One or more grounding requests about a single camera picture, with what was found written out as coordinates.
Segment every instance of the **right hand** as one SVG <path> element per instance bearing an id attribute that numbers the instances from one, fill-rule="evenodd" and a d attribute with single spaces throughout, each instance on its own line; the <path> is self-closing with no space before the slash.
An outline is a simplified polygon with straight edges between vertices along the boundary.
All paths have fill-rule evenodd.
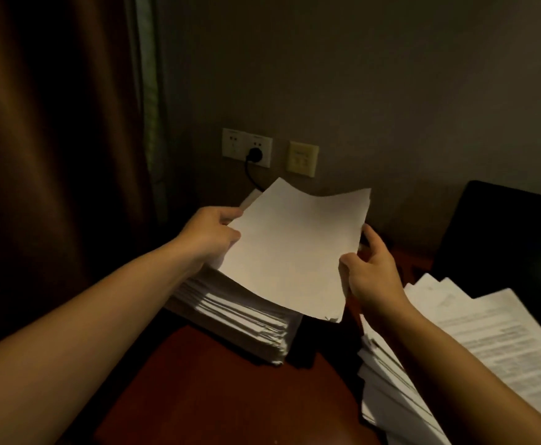
<path id="1" fill-rule="evenodd" d="M 413 306 L 404 293 L 396 262 L 383 240 L 367 224 L 362 230 L 370 243 L 370 258 L 365 262 L 355 253 L 343 254 L 340 257 L 344 266 L 342 276 L 346 278 L 343 282 L 361 302 L 371 327 L 379 330 L 383 321 L 412 310 Z"/>

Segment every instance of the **left hand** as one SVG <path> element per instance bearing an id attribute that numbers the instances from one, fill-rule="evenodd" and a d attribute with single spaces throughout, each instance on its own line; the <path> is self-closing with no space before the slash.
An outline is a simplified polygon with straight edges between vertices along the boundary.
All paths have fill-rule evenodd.
<path id="1" fill-rule="evenodd" d="M 207 207 L 200 208 L 185 224 L 174 239 L 181 244 L 194 260 L 194 273 L 203 264 L 224 255 L 239 240 L 241 234 L 228 225 L 241 217 L 244 212 L 239 208 Z"/>

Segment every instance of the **black chair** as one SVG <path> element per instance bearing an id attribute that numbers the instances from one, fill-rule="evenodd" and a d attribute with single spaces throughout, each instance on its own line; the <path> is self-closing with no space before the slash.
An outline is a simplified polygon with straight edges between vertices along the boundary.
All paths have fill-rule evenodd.
<path id="1" fill-rule="evenodd" d="M 470 181 L 431 273 L 473 298 L 509 287 L 541 325 L 541 195 Z"/>

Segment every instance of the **hand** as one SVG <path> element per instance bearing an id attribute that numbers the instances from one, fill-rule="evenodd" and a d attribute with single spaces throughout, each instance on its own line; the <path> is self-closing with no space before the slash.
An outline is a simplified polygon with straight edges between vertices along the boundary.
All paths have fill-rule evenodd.
<path id="1" fill-rule="evenodd" d="M 384 319 L 412 309 L 400 282 L 394 258 L 382 239 L 367 224 L 363 233 L 370 243 L 367 262 L 355 253 L 340 257 L 343 284 L 361 302 L 363 314 L 374 329 L 381 329 Z"/>
<path id="2" fill-rule="evenodd" d="M 174 239 L 188 250 L 193 261 L 191 273 L 196 273 L 208 262 L 224 255 L 239 240 L 241 234 L 227 226 L 243 215 L 239 208 L 200 208 Z"/>

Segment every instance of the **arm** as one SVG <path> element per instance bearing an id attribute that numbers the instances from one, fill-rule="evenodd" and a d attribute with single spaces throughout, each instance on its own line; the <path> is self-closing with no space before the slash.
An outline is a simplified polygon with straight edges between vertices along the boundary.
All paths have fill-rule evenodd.
<path id="1" fill-rule="evenodd" d="M 341 256 L 350 291 L 454 443 L 541 443 L 541 414 L 406 298 L 392 255 L 368 226 L 367 262 Z"/>
<path id="2" fill-rule="evenodd" d="M 180 235 L 0 342 L 0 444 L 53 443 L 173 289 L 239 239 L 237 208 L 203 208 Z"/>

